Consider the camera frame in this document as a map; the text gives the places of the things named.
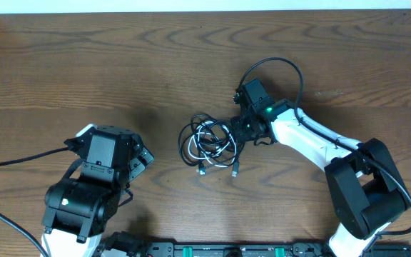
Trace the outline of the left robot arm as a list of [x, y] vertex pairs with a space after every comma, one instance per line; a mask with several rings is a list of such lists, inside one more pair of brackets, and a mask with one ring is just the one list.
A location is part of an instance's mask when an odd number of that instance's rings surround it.
[[46, 192], [42, 248], [48, 256], [92, 256], [154, 157], [139, 134], [116, 126], [89, 124], [64, 143], [78, 158]]

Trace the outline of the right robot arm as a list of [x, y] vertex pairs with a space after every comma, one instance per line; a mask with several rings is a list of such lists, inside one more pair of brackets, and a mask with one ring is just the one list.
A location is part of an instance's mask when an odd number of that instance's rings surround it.
[[231, 126], [239, 142], [281, 143], [325, 172], [340, 221], [328, 241], [335, 256], [362, 256], [409, 207], [405, 185], [386, 145], [346, 138], [306, 116], [283, 99], [274, 101], [259, 79], [239, 86], [233, 98], [240, 115]]

